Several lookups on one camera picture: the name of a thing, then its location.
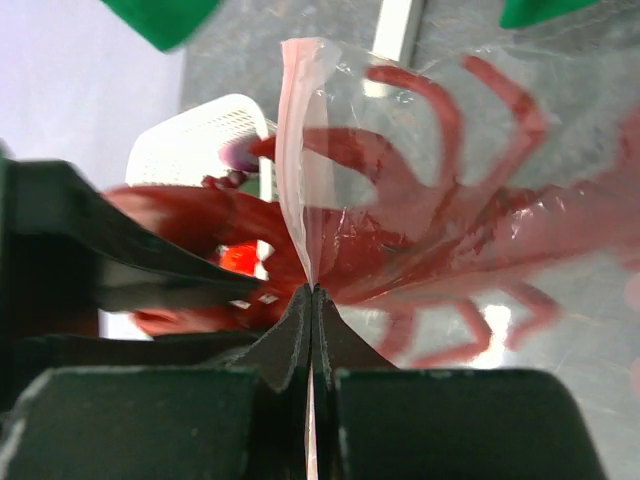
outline red toy lobster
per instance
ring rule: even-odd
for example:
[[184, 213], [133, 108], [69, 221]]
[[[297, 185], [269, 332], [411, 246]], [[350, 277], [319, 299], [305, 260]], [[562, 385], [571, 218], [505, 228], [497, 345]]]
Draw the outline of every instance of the red toy lobster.
[[[304, 131], [305, 148], [364, 175], [378, 195], [374, 204], [348, 210], [307, 207], [307, 218], [322, 225], [308, 246], [318, 253], [318, 282], [336, 303], [380, 308], [403, 319], [380, 347], [390, 356], [411, 343], [412, 313], [418, 308], [454, 305], [475, 336], [474, 343], [417, 359], [417, 367], [468, 361], [489, 347], [491, 329], [471, 295], [499, 288], [529, 308], [531, 317], [509, 335], [508, 346], [517, 348], [559, 313], [553, 299], [524, 279], [599, 249], [628, 255], [640, 245], [640, 109], [621, 127], [620, 152], [610, 171], [566, 189], [506, 188], [544, 143], [548, 123], [531, 95], [491, 64], [468, 56], [463, 66], [509, 107], [516, 124], [506, 151], [477, 185], [459, 182], [463, 116], [452, 97], [431, 80], [397, 67], [370, 67], [367, 77], [413, 90], [431, 103], [443, 149], [437, 186], [420, 183], [379, 134], [353, 128]], [[271, 138], [252, 152], [273, 159], [274, 148]], [[215, 186], [131, 187], [107, 197], [146, 228], [205, 258], [215, 259], [220, 245], [256, 239], [275, 250], [264, 262], [269, 280], [248, 299], [249, 308], [137, 312], [138, 325], [151, 335], [273, 324], [293, 289], [306, 281], [277, 204]], [[260, 301], [265, 294], [277, 300]]]

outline green object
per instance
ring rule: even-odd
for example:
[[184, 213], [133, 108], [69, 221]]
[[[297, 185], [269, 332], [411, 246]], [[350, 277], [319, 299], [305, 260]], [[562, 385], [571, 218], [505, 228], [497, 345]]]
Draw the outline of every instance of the green object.
[[162, 52], [177, 47], [222, 4], [222, 0], [102, 0]]
[[598, 0], [507, 0], [500, 27], [525, 28], [575, 12]]

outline white mesh container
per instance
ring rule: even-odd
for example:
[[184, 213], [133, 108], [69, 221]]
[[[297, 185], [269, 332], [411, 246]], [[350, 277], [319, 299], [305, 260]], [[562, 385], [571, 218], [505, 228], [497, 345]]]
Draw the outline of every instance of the white mesh container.
[[[275, 128], [251, 98], [240, 94], [220, 97], [140, 135], [129, 155], [125, 182], [200, 185], [205, 175], [222, 177], [230, 170], [218, 156], [221, 147], [247, 135], [266, 138]], [[260, 159], [260, 198], [277, 199], [273, 164], [266, 158]], [[270, 247], [260, 242], [259, 258], [269, 253]], [[261, 265], [256, 275], [266, 278]]]

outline white rod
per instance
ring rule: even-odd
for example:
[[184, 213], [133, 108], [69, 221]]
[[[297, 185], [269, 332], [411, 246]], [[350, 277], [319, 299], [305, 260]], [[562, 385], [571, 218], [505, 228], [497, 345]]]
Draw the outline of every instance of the white rod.
[[[424, 4], [424, 0], [382, 0], [371, 51], [394, 60], [401, 67], [408, 67], [418, 38]], [[365, 80], [364, 88], [370, 97], [384, 97], [391, 91], [388, 86], [369, 80]]]

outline plastic bag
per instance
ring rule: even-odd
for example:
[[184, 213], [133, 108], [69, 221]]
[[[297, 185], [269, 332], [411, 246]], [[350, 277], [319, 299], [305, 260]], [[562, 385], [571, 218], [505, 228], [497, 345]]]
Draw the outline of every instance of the plastic bag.
[[413, 365], [474, 358], [492, 328], [471, 298], [494, 289], [529, 311], [504, 339], [518, 348], [560, 314], [530, 277], [596, 252], [638, 266], [636, 50], [483, 47], [422, 76], [324, 39], [283, 51], [287, 226], [311, 284], [397, 320], [387, 356], [411, 340], [414, 311], [449, 305], [474, 340]]

